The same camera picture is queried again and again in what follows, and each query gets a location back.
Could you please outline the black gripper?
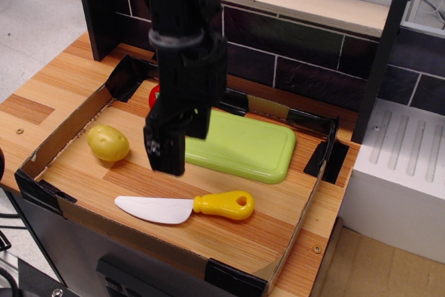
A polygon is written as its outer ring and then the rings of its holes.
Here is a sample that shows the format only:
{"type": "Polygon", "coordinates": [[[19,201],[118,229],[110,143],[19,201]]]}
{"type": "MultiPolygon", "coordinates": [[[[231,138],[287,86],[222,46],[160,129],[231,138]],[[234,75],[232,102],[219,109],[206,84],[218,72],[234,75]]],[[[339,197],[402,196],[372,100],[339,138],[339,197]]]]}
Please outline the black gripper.
{"type": "Polygon", "coordinates": [[[153,171],[180,176],[185,135],[207,137],[211,107],[227,85],[227,41],[210,27],[187,35],[151,29],[149,41],[157,53],[160,97],[143,129],[145,150],[153,171]]]}

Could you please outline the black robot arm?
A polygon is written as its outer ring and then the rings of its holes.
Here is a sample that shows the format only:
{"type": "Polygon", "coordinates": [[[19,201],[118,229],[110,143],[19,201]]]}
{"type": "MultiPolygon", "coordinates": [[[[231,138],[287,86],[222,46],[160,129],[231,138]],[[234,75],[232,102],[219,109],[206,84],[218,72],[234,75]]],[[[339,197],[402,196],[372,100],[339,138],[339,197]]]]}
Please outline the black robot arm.
{"type": "Polygon", "coordinates": [[[159,96],[145,121],[152,170],[180,176],[185,139],[204,139],[212,106],[227,87],[227,41],[211,27],[221,0],[144,0],[152,18],[159,96]]]}

